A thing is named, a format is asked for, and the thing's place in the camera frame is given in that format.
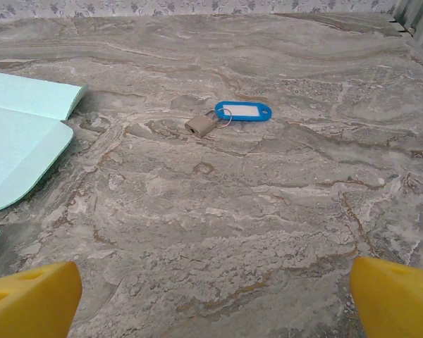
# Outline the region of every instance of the padlock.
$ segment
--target padlock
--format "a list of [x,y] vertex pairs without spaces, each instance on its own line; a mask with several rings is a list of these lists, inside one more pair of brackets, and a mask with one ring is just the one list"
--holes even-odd
[[216,127],[218,118],[209,118],[207,115],[214,114],[214,111],[209,111],[205,115],[198,115],[186,122],[185,128],[199,138],[202,138]]

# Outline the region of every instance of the marble countertop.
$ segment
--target marble countertop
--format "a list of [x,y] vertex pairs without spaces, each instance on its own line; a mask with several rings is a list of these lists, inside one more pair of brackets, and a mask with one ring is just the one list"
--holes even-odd
[[[0,72],[90,84],[0,212],[0,276],[74,260],[76,337],[363,337],[356,256],[423,268],[423,61],[376,14],[0,21]],[[218,101],[266,123],[204,139]]]

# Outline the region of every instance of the key tag label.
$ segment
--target key tag label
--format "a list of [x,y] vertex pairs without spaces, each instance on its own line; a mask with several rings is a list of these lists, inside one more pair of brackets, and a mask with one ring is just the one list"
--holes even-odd
[[272,115],[271,108],[258,102],[222,101],[214,110],[220,119],[232,121],[267,121]]

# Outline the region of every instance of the light blue paper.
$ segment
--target light blue paper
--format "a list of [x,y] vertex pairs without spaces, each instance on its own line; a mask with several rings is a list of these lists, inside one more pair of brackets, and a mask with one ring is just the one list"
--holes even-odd
[[60,120],[86,89],[0,73],[0,209],[25,196],[67,147],[73,131]]

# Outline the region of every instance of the wallpaper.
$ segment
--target wallpaper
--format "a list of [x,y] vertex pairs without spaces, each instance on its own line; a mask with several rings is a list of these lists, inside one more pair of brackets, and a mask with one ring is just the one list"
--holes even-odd
[[0,0],[0,19],[88,16],[376,11],[397,0]]

